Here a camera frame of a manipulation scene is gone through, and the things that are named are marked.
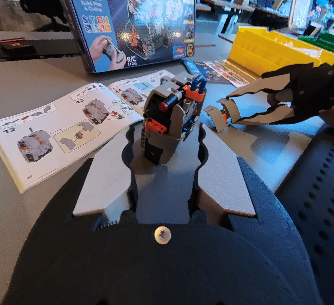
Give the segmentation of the background wooden table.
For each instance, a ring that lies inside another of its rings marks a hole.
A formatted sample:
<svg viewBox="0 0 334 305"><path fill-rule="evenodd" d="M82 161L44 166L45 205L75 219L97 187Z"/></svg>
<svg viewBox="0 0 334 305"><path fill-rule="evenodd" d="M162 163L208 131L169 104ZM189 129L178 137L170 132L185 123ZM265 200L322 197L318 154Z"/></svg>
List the background wooden table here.
<svg viewBox="0 0 334 305"><path fill-rule="evenodd" d="M220 32L221 34L224 34L227 31L228 25L232 17L234 16L240 17L242 13L245 11L253 13L254 11L257 10L264 12L265 14L273 15L275 18L285 18L285 19L289 18L289 15L281 14L278 11L269 9L268 7L254 6L254 5L244 6L236 3L227 2L224 0L200 0L200 2L203 4L204 3L208 4L211 7L212 13L217 13L219 16L227 15L225 24Z"/></svg>

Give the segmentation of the yellow plastic bin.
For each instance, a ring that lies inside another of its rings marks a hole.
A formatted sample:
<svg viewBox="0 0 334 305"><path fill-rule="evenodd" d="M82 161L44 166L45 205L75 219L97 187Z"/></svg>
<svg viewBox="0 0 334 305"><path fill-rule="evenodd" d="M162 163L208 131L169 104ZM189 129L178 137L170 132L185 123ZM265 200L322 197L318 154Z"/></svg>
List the yellow plastic bin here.
<svg viewBox="0 0 334 305"><path fill-rule="evenodd" d="M240 26L228 59L259 76L287 65L311 62L315 67L323 63L333 65L332 52L323 49L319 59L312 58L283 45L291 41L295 47L321 49L277 31L267 31L262 27Z"/></svg>

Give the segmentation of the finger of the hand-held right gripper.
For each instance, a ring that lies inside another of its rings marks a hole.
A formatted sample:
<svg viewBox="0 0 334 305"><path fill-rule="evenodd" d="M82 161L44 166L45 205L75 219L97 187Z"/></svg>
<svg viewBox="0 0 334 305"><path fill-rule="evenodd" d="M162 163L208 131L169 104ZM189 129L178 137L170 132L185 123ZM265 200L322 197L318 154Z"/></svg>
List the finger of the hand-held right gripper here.
<svg viewBox="0 0 334 305"><path fill-rule="evenodd" d="M240 87L226 96L229 100L233 97L240 97L244 94L256 94L259 91L266 91L266 93L273 93L283 90L290 83L290 74L282 74L268 78L258 78L246 86Z"/></svg>
<svg viewBox="0 0 334 305"><path fill-rule="evenodd" d="M280 120L294 117L294 110L286 105L278 105L268 108L267 111L256 113L250 117L243 117L236 121L231 121L237 125L269 125Z"/></svg>

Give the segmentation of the blue closed booklet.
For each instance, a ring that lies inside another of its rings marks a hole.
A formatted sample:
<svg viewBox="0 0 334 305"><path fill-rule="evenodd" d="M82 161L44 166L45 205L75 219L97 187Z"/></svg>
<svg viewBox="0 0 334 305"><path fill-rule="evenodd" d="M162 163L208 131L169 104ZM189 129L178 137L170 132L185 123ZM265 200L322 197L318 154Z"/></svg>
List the blue closed booklet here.
<svg viewBox="0 0 334 305"><path fill-rule="evenodd" d="M206 78L208 82L211 81L207 73L210 70L210 67L204 62L182 60L182 64L190 75L201 75Z"/></svg>

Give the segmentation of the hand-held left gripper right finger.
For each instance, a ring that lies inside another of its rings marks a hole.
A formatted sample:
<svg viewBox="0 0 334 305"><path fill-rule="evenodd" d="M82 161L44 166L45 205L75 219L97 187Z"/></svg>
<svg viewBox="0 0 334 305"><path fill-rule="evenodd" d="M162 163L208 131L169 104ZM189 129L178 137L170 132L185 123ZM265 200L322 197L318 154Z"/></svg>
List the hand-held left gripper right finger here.
<svg viewBox="0 0 334 305"><path fill-rule="evenodd" d="M236 153L203 123L199 125L198 142L200 165L188 201L189 216L205 211L209 223L220 223L227 214L255 217Z"/></svg>

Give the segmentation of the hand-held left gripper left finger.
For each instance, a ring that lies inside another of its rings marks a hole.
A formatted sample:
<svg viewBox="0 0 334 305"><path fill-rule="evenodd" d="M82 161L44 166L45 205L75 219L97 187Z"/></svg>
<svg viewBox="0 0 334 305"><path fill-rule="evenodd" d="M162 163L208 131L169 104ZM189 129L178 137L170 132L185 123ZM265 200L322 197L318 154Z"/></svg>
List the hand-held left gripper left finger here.
<svg viewBox="0 0 334 305"><path fill-rule="evenodd" d="M134 125L126 126L95 154L73 210L74 216L102 214L119 223L121 213L136 210L138 191L131 168Z"/></svg>

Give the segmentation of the grey curved block piece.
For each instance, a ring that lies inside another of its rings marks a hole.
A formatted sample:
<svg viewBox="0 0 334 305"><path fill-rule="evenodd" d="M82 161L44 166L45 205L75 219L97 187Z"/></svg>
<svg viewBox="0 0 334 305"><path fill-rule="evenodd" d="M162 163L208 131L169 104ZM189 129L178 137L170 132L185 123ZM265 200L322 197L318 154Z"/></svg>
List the grey curved block piece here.
<svg viewBox="0 0 334 305"><path fill-rule="evenodd" d="M211 117L216 131L219 133L227 127L229 118L231 119L231 122L234 123L239 120L241 116L234 100L221 98L217 103L220 103L223 106L222 110L219 110L215 106L207 106L202 110Z"/></svg>

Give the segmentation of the green plastic bin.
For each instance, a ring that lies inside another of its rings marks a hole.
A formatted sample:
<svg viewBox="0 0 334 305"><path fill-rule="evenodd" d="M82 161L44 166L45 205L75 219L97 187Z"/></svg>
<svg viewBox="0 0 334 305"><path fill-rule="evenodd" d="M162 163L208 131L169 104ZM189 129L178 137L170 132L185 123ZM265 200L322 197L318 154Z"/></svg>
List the green plastic bin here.
<svg viewBox="0 0 334 305"><path fill-rule="evenodd" d="M298 37L298 40L317 46L329 52L334 52L334 35L328 31L323 31L317 37L302 35Z"/></svg>

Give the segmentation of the clear plastic bag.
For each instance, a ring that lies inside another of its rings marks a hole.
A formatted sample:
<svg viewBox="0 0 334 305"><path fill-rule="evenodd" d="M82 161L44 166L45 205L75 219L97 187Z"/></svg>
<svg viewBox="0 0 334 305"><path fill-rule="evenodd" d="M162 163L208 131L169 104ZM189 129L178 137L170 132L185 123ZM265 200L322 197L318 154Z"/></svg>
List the clear plastic bag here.
<svg viewBox="0 0 334 305"><path fill-rule="evenodd" d="M298 52L302 52L303 54L307 55L307 56L310 56L312 58L316 58L316 59L319 59L322 52L323 52L323 49L311 49L311 48L300 48L300 47L295 47L293 45L293 42L289 42L289 43L284 43L283 44L284 46L288 47L288 48L291 48L293 50L296 50Z"/></svg>

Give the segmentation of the blue robot kit box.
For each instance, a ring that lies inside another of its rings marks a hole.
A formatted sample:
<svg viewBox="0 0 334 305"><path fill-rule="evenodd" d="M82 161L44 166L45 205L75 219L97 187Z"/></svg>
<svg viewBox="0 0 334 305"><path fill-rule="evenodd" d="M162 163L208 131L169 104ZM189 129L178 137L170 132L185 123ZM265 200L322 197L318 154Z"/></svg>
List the blue robot kit box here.
<svg viewBox="0 0 334 305"><path fill-rule="evenodd" d="M62 0L85 70L193 57L195 0Z"/></svg>

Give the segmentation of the grey toy robot assembly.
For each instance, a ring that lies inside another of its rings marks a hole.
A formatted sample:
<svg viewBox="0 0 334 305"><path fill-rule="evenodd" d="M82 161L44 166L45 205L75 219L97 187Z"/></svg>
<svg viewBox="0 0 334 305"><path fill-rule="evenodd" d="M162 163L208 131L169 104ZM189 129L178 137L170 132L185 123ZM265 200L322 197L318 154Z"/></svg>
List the grey toy robot assembly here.
<svg viewBox="0 0 334 305"><path fill-rule="evenodd" d="M202 111L208 79L201 74L163 76L144 106L141 149L155 165L167 164Z"/></svg>

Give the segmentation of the colourful sticker sheet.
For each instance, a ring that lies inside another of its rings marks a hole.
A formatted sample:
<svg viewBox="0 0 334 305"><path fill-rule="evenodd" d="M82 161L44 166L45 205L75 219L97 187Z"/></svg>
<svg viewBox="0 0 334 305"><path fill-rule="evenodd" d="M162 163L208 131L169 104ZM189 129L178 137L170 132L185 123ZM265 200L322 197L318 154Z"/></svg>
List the colourful sticker sheet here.
<svg viewBox="0 0 334 305"><path fill-rule="evenodd" d="M234 87L240 88L246 86L259 78L256 73L244 68L230 60L217 60L203 62L205 68L208 68L211 73L207 76L218 81L218 78L224 78L230 82Z"/></svg>

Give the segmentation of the open instruction booklet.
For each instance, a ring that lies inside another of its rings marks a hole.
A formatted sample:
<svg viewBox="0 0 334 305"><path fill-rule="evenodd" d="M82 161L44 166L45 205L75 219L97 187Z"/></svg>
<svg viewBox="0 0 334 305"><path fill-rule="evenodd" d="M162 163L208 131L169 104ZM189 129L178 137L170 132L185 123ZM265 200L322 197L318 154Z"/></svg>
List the open instruction booklet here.
<svg viewBox="0 0 334 305"><path fill-rule="evenodd" d="M90 83L43 107L0 121L1 157L20 193L58 173L143 119L163 69L105 86Z"/></svg>

